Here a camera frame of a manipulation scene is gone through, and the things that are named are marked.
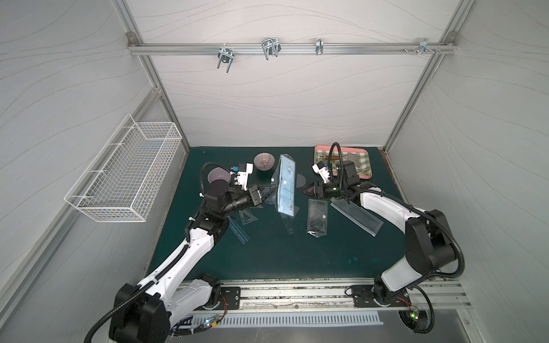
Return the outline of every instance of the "purple bowl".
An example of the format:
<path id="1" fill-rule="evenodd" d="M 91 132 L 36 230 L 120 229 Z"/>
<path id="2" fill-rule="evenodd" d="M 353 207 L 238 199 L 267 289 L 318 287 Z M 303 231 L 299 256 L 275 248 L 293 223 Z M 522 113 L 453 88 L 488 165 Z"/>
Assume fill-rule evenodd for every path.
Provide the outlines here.
<path id="1" fill-rule="evenodd" d="M 254 165 L 259 170 L 269 170 L 275 165 L 275 157 L 269 153 L 257 154 L 254 158 Z"/>

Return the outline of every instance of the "mounting plate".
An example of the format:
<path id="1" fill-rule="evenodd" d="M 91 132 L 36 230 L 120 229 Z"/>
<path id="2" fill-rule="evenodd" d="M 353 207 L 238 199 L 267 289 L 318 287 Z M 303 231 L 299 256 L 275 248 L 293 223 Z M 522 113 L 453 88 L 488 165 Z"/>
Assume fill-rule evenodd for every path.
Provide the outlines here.
<path id="1" fill-rule="evenodd" d="M 355 307 L 382 307 L 382 306 L 379 306 L 374 301 L 374 297 L 372 296 L 372 292 L 371 292 L 372 287 L 373 287 L 373 284 L 351 286 L 350 290 L 351 290 L 351 294 L 353 294 L 352 302 Z M 410 298 L 408 297 L 408 292 L 406 291 L 405 288 L 401 290 L 399 297 L 405 299 L 408 302 L 410 301 Z M 402 303 L 402 301 L 400 300 L 395 300 L 387 307 L 391 307 L 391 306 L 402 307 L 402 306 L 406 306 L 406 304 Z"/>
<path id="2" fill-rule="evenodd" d="M 238 310 L 240 307 L 240 287 L 224 287 L 221 285 L 221 296 L 224 296 L 227 299 L 227 309 L 228 310 Z M 225 304 L 221 300 L 216 307 L 206 310 L 202 306 L 199 306 L 195 311 L 213 311 L 213 310 L 223 310 Z"/>

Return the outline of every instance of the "vent grille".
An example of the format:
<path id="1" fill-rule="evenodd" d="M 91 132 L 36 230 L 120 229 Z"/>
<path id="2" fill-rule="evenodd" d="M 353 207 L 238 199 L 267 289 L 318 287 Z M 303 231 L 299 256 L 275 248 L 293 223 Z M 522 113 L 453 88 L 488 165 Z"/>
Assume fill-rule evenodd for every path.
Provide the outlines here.
<path id="1" fill-rule="evenodd" d="M 193 327 L 204 323 L 210 314 L 195 314 Z M 258 327 L 350 327 L 383 325 L 377 311 L 299 312 L 299 313 L 228 313 L 219 328 Z"/>

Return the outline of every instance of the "blue package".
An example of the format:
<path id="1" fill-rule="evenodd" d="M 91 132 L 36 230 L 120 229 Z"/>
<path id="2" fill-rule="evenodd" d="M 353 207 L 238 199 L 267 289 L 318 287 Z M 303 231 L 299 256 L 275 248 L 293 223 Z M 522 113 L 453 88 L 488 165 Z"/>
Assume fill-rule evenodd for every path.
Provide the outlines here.
<path id="1" fill-rule="evenodd" d="M 278 180 L 278 212 L 294 216 L 295 162 L 288 155 L 280 155 Z"/>

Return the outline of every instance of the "aluminum rail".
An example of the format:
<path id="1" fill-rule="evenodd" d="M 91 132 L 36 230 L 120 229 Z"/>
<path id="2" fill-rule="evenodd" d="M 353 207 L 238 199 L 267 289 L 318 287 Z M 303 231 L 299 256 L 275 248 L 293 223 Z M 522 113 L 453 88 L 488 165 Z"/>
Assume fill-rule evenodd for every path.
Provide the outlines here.
<path id="1" fill-rule="evenodd" d="M 219 49 L 227 48 L 235 55 L 264 55 L 259 43 L 232 44 L 139 44 L 129 46 L 132 55 L 215 55 Z M 316 55 L 314 43 L 280 44 L 279 55 Z M 391 55 L 416 54 L 419 43 L 324 43 L 323 55 Z M 456 45 L 428 43 L 428 50 L 422 54 L 453 54 Z"/>
<path id="2" fill-rule="evenodd" d="M 183 282 L 183 289 L 189 282 Z M 351 285 L 373 284 L 372 278 L 349 279 L 285 279 L 285 280 L 223 280 L 224 286 L 237 286 L 240 308 L 235 312 L 289 312 L 289 311 L 390 311 L 408 308 L 403 303 L 389 307 L 354 307 L 352 297 L 345 294 Z M 435 309 L 471 309 L 472 306 L 457 280 L 435 278 L 420 284 Z M 408 291 L 413 304 L 427 308 L 425 298 L 418 290 Z"/>

